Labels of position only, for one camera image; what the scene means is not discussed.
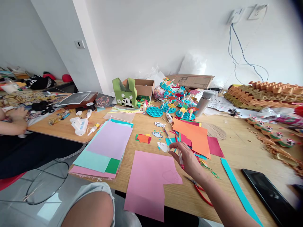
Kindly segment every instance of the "black phone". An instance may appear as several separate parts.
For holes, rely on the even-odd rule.
[[[297,226],[299,224],[298,212],[263,173],[247,169],[241,169],[241,171],[278,226]]]

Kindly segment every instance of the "purple paper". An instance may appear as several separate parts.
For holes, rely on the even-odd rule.
[[[132,131],[131,127],[109,121],[89,143],[86,150],[121,160]]]

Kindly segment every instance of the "person's leg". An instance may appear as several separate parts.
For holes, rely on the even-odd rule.
[[[110,227],[113,221],[114,209],[111,197],[107,192],[92,192],[69,210],[62,227]]]

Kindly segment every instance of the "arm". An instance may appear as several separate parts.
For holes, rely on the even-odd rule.
[[[27,128],[27,122],[24,120],[27,112],[24,108],[12,111],[9,115],[13,120],[12,123],[0,121],[0,134],[9,136],[23,134]]]
[[[184,171],[205,190],[224,226],[259,226],[243,208],[234,204],[214,179],[204,171],[193,152],[184,142],[172,143],[169,147],[181,150]],[[178,155],[172,151],[169,153],[179,163]]]

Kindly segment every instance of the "hand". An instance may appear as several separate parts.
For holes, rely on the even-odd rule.
[[[199,175],[205,174],[203,167],[195,157],[194,153],[189,149],[189,147],[184,142],[171,143],[170,149],[178,148],[182,153],[182,159],[184,164],[184,171],[188,173],[192,178],[196,179]],[[171,156],[176,159],[180,165],[179,156],[173,152],[168,152]]]
[[[25,118],[26,114],[28,113],[28,110],[25,110],[24,107],[17,108],[9,113],[9,116],[11,119],[16,118]]]

